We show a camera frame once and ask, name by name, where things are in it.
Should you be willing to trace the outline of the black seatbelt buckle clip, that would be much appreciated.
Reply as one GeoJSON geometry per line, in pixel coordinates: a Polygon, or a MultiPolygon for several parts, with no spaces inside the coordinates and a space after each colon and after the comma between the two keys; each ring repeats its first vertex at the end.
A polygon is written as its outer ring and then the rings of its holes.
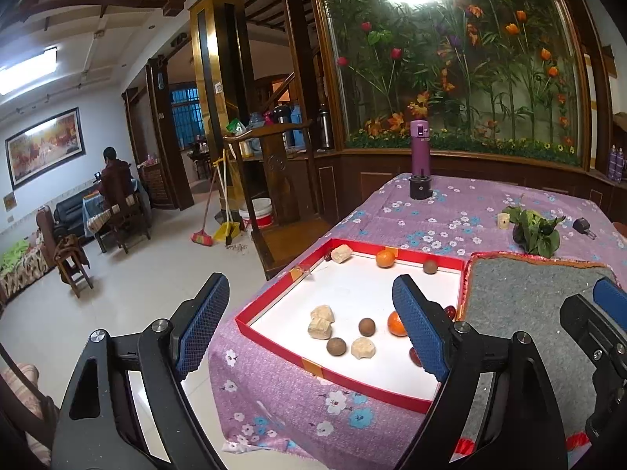
{"type": "Polygon", "coordinates": [[[573,221],[573,228],[581,235],[586,235],[591,240],[596,239],[596,234],[592,231],[590,222],[584,217],[579,217],[573,221]]]}

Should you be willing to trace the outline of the black bottle base holder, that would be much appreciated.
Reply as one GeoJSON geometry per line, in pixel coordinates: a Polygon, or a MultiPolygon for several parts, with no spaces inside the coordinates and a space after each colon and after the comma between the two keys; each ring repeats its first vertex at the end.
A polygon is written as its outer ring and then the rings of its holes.
{"type": "Polygon", "coordinates": [[[422,201],[422,199],[429,199],[433,195],[431,190],[431,177],[412,175],[409,178],[409,195],[416,201],[422,201]]]}

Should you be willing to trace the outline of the yellow dustpan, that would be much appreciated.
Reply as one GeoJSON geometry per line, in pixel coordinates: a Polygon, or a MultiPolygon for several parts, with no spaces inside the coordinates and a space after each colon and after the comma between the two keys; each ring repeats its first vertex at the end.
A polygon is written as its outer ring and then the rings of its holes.
{"type": "Polygon", "coordinates": [[[214,163],[215,171],[218,174],[219,188],[222,195],[223,222],[214,235],[216,241],[223,242],[226,247],[230,247],[234,240],[240,235],[241,228],[237,221],[232,218],[232,210],[228,202],[227,193],[227,152],[222,151],[222,156],[214,163]]]}

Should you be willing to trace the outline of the wooden chair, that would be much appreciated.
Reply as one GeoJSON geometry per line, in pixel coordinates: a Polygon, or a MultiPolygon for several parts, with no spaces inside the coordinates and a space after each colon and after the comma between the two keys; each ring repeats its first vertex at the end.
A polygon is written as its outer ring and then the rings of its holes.
{"type": "Polygon", "coordinates": [[[53,259],[61,280],[71,287],[76,297],[81,296],[76,277],[81,277],[91,289],[94,287],[86,272],[91,264],[76,235],[65,235],[61,238],[55,247],[53,259]]]}

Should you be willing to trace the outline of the ceiling fluorescent light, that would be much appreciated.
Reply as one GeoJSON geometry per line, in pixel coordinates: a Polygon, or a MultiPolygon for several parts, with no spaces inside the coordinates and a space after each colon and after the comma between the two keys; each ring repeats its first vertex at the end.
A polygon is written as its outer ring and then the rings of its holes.
{"type": "Polygon", "coordinates": [[[57,69],[57,49],[49,48],[41,54],[21,61],[0,72],[0,94],[6,96],[13,91],[44,78],[57,69]]]}

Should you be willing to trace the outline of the beige sugarcane chunk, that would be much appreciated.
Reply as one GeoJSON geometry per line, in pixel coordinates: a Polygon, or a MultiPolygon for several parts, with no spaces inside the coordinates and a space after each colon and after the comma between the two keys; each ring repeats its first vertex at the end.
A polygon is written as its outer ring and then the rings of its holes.
{"type": "Polygon", "coordinates": [[[496,215],[496,226],[498,229],[507,229],[510,224],[510,214],[506,212],[500,212],[496,215]]]}

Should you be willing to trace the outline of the white bucket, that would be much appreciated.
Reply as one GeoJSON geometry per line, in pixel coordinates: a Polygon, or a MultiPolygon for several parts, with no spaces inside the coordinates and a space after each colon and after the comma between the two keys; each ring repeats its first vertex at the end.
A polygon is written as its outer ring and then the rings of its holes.
{"type": "MultiPolygon", "coordinates": [[[[274,212],[271,199],[269,199],[268,197],[259,197],[258,199],[253,199],[252,203],[258,228],[263,229],[272,226],[274,223],[274,212]]],[[[239,208],[238,213],[245,230],[251,229],[252,223],[250,220],[248,207],[243,204],[239,208]]]]}

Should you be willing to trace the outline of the framed landscape painting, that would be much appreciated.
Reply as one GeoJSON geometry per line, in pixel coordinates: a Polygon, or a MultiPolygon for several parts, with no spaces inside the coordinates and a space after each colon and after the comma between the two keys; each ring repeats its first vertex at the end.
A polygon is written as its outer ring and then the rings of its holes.
{"type": "Polygon", "coordinates": [[[65,110],[5,141],[13,189],[86,154],[79,108],[65,110]]]}

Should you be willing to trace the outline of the purple floral tablecloth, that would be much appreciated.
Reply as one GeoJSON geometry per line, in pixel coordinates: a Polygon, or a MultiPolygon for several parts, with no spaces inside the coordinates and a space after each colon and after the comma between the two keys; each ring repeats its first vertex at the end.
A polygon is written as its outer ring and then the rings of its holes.
{"type": "Polygon", "coordinates": [[[530,334],[559,404],[566,450],[589,449],[593,365],[560,325],[563,300],[626,280],[626,241],[595,202],[496,181],[437,176],[416,201],[400,174],[297,258],[208,349],[230,453],[276,451],[330,469],[391,469],[438,381],[388,328],[409,275],[477,331],[530,334]]]}

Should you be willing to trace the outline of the red broom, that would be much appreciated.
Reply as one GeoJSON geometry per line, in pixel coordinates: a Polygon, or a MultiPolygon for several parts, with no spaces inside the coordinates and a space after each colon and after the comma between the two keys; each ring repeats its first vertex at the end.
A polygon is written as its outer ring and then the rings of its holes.
{"type": "Polygon", "coordinates": [[[218,170],[214,169],[214,173],[212,173],[212,179],[210,180],[210,183],[209,183],[208,196],[207,196],[205,206],[204,206],[201,229],[194,232],[190,237],[190,240],[192,243],[205,246],[205,247],[212,246],[212,236],[206,231],[206,224],[207,224],[209,205],[210,205],[210,201],[212,200],[212,192],[214,192],[214,187],[215,187],[217,176],[218,176],[218,170]]]}

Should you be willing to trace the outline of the floral mural glass panel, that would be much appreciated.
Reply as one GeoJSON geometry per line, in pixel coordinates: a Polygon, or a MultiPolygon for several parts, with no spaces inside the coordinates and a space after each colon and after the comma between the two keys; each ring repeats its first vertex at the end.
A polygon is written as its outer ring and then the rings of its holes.
{"type": "Polygon", "coordinates": [[[579,166],[580,81],[560,0],[323,0],[349,148],[579,166]]]}

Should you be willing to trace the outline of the brown round fruit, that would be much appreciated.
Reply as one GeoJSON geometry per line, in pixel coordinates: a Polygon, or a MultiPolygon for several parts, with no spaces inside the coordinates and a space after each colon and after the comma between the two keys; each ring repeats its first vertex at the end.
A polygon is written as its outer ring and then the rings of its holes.
{"type": "Polygon", "coordinates": [[[438,272],[439,265],[436,260],[428,259],[423,263],[423,272],[427,275],[435,275],[438,272]]]}

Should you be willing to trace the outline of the green leafy bok choy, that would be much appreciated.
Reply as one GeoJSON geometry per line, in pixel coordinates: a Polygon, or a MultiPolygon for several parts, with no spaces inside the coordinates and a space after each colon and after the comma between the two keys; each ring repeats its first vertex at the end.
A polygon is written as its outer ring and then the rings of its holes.
{"type": "Polygon", "coordinates": [[[507,207],[503,213],[509,215],[513,224],[512,238],[525,253],[549,259],[555,255],[560,246],[560,235],[557,226],[565,217],[546,219],[530,209],[507,207]]]}

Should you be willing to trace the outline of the orange mandarin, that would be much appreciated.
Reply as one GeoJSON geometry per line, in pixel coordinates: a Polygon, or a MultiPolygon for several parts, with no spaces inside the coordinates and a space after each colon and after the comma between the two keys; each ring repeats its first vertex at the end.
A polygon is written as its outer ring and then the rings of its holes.
{"type": "Polygon", "coordinates": [[[397,311],[393,311],[387,320],[387,326],[389,332],[396,337],[406,337],[407,331],[400,320],[400,315],[397,311]]]}
{"type": "Polygon", "coordinates": [[[380,250],[375,257],[379,268],[392,268],[395,263],[395,253],[389,249],[380,250]]]}

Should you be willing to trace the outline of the red rimmed white tray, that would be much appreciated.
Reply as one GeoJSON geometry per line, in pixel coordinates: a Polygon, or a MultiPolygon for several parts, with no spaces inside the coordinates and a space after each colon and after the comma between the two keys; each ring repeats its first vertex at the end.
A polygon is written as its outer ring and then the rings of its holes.
{"type": "Polygon", "coordinates": [[[236,316],[242,335],[280,358],[319,378],[332,381],[365,396],[424,414],[436,395],[438,382],[410,359],[407,337],[392,335],[387,326],[393,311],[392,285],[397,276],[409,275],[427,299],[442,307],[462,308],[466,262],[455,257],[399,249],[392,268],[379,268],[381,247],[351,241],[353,254],[336,263],[330,252],[343,244],[328,239],[297,259],[295,265],[273,281],[236,316]],[[435,275],[423,272],[423,263],[436,260],[435,275]],[[365,317],[375,321],[371,341],[375,353],[357,359],[351,352],[331,355],[325,342],[308,332],[312,312],[327,306],[334,315],[332,334],[345,344],[360,336],[358,324],[365,317]]]}

